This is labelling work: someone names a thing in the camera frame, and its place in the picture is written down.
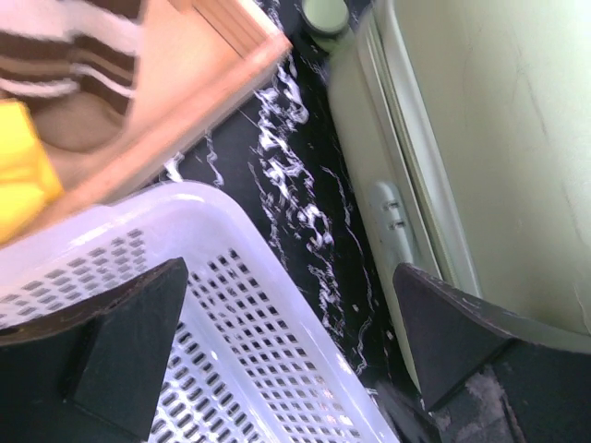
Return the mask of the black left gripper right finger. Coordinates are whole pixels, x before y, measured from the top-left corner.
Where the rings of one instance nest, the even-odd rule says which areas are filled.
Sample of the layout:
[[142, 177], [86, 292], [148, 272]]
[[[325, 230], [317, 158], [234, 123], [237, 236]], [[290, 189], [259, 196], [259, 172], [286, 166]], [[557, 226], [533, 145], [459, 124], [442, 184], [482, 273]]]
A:
[[392, 283], [443, 441], [589, 441], [589, 336], [521, 317], [409, 264]]

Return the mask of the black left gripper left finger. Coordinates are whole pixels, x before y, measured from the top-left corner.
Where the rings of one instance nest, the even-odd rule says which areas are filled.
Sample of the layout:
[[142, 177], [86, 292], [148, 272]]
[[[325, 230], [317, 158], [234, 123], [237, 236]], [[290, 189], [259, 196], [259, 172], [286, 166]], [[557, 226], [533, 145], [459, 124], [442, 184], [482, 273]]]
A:
[[181, 257], [1, 332], [4, 442], [148, 440], [187, 288]]

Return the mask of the green hard-shell suitcase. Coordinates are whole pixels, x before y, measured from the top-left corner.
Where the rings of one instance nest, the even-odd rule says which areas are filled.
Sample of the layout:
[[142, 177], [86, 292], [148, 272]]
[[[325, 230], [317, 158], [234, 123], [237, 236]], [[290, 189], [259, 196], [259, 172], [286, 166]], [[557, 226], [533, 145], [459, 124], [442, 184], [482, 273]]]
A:
[[406, 369], [392, 283], [417, 266], [516, 314], [590, 330], [590, 5], [305, 1]]

